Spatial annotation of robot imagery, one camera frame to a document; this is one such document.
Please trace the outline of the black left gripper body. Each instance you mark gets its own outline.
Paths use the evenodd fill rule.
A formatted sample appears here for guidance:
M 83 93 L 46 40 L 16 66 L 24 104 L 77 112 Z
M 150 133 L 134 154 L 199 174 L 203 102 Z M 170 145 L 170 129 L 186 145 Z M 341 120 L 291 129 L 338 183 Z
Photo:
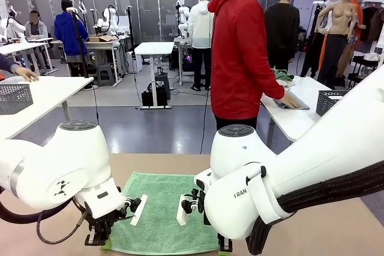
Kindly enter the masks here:
M 93 231 L 96 236 L 108 236 L 112 231 L 114 223 L 124 217 L 126 217 L 126 208 L 113 210 L 97 219 L 87 214 L 85 220 L 89 224 L 89 230 Z

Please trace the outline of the bystander's bare hand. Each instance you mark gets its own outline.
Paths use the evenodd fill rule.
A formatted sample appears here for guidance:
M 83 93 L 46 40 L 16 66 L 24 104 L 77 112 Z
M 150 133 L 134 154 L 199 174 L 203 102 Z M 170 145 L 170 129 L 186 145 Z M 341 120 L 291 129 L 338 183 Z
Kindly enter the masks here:
M 34 82 L 39 80 L 39 76 L 30 69 L 17 66 L 14 71 L 17 75 L 23 77 L 28 82 Z

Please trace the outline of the person's right hand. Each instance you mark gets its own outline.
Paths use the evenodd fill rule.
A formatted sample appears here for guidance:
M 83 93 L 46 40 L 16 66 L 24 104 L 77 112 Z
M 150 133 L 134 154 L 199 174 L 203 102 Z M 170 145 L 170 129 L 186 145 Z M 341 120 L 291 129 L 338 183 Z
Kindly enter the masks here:
M 291 96 L 289 91 L 284 92 L 284 96 L 279 99 L 279 102 L 291 108 L 300 108 L 300 104 Z

